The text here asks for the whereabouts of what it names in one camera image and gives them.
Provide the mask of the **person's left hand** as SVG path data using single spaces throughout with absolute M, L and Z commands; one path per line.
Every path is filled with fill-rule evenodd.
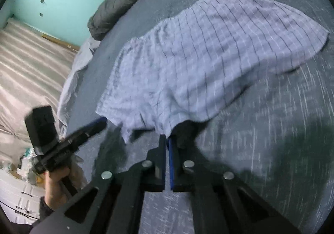
M 70 179 L 76 190 L 81 189 L 84 183 L 83 170 L 76 162 L 72 162 L 70 167 L 64 166 L 45 173 L 45 203 L 52 210 L 61 207 L 68 200 L 61 186 L 61 180 L 65 177 Z

